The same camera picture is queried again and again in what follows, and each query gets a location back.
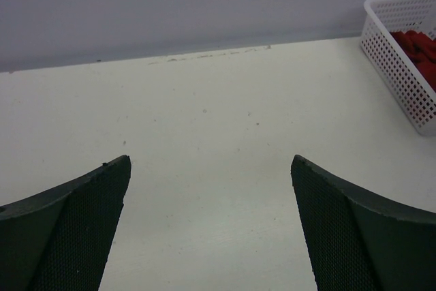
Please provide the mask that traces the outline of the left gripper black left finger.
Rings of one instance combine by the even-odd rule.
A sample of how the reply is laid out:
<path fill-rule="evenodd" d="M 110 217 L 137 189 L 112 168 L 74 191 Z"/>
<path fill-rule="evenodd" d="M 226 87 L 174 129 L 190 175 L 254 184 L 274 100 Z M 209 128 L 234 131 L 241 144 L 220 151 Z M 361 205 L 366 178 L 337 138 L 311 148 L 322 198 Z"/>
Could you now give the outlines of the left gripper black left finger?
<path fill-rule="evenodd" d="M 98 290 L 130 178 L 122 155 L 1 206 L 1 289 Z"/>

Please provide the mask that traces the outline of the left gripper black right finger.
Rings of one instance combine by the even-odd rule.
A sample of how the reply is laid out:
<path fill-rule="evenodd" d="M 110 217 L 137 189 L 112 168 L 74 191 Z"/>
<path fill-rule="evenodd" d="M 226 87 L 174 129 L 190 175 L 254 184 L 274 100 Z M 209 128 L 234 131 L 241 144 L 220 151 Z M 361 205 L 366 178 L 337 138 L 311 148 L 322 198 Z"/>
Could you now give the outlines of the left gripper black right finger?
<path fill-rule="evenodd" d="M 318 290 L 434 290 L 435 214 L 339 178 L 301 155 L 290 168 Z"/>

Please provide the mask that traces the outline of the red t-shirt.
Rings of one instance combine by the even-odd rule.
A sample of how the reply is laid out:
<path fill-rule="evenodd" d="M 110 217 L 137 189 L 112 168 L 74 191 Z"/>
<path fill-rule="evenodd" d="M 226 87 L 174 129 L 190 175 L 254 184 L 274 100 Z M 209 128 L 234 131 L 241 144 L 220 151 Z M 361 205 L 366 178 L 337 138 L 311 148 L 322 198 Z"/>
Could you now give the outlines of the red t-shirt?
<path fill-rule="evenodd" d="M 435 39 L 422 32 L 392 32 L 392 37 L 435 91 Z"/>

